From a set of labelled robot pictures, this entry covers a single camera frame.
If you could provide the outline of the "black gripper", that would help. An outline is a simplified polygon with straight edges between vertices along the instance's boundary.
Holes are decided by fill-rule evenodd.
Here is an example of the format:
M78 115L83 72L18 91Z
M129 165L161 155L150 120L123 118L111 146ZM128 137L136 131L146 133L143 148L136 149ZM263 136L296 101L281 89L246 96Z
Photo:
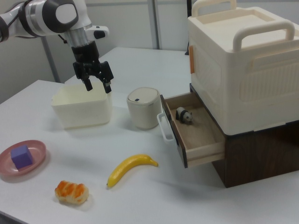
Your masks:
M72 47L72 52L75 56L73 67L77 79L80 79L87 91L93 89L90 76L95 76L102 83L106 93L110 93L111 80L114 78L110 65L107 61L99 61L99 52L95 42L80 47Z

